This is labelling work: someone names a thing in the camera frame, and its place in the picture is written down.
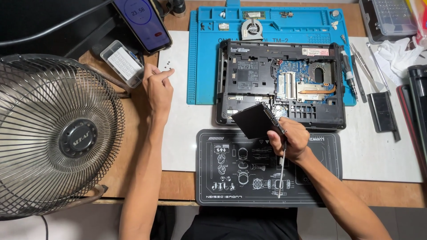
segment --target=fan grille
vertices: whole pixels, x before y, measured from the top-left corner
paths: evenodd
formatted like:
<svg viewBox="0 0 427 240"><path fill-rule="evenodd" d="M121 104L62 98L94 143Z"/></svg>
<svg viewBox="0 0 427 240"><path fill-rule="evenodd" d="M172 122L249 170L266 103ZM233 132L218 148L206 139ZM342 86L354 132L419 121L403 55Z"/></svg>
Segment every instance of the fan grille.
<svg viewBox="0 0 427 240"><path fill-rule="evenodd" d="M85 155L70 158L59 141L79 119L91 121L97 136ZM0 216L43 214L87 193L111 166L123 130L118 95L78 62L0 63Z"/></svg>

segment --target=spudger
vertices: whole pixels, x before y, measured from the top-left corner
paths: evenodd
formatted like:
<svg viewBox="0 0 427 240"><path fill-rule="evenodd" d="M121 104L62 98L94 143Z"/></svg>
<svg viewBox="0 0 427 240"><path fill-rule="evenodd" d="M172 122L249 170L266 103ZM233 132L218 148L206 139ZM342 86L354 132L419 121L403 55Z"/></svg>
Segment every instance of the spudger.
<svg viewBox="0 0 427 240"><path fill-rule="evenodd" d="M284 142L283 142L283 157L282 158L280 158L280 161L279 161L279 164L282 166L282 171L281 171L281 173L280 173L280 182L279 182L279 194L277 195L277 197L278 198L280 198L280 193L282 192L281 191L281 189L282 189L282 180L283 180L283 167L284 167L284 165L285 165L285 152L286 152L286 148L287 148L287 141L285 140Z"/></svg>

